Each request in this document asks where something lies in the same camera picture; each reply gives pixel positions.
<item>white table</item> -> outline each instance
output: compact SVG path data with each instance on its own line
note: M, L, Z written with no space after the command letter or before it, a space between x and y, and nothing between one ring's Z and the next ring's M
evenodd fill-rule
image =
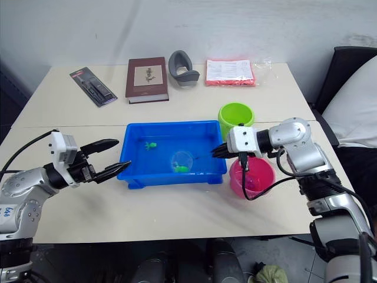
M275 124L257 123L255 126L262 130ZM343 185L351 188L322 128L316 121L311 121L310 125L314 141L322 146ZM12 129L0 147L2 163L26 142L48 129ZM97 171L119 160L125 126L59 129L74 135L79 146L104 138L121 141L106 152L90 156L89 161ZM30 169L50 163L48 143L46 138L31 146L9 170ZM233 161L228 160L228 168ZM276 179L285 177L273 163ZM117 242L309 232L309 222L313 217L306 207L306 198L299 193L297 181L283 183L266 196L249 202L233 193L228 174L223 178L222 185L197 183L152 186L140 190L129 190L126 182L113 178L99 185L89 183L76 189L65 188L46 201L34 242Z
M118 96L98 108L69 74L82 68L52 67L14 123L20 127L117 126L154 121L217 120L221 106L238 101L255 112L255 122L283 121L291 117L315 120L286 63L254 71L256 87L207 87L204 65L194 65L201 74L197 85L182 89L169 77L170 101L128 104L125 98L127 65L89 66Z

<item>green toy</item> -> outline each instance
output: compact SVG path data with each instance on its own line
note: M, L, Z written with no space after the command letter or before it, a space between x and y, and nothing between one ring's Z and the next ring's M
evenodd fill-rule
M187 173L190 171L190 169L186 166L179 166L177 162L174 162L173 164L174 172L175 173Z
M150 149L153 149L155 147L157 147L157 143L149 143L149 142L145 143L145 149L146 150L150 150Z

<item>brown book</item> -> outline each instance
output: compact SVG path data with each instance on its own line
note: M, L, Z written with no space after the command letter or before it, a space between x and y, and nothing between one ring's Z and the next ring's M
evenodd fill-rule
M125 96L130 104L169 100L165 58L130 59Z

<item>white wall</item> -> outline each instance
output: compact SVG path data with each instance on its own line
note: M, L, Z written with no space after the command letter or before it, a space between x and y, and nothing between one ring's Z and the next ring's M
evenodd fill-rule
M376 0L0 0L1 61L32 92L53 65L184 49L286 61L313 100L337 45L377 47Z

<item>white cushion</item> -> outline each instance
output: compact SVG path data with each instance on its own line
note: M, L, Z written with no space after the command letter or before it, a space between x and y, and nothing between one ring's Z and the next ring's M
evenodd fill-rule
M377 56L348 79L323 112L323 118L339 146L377 147Z

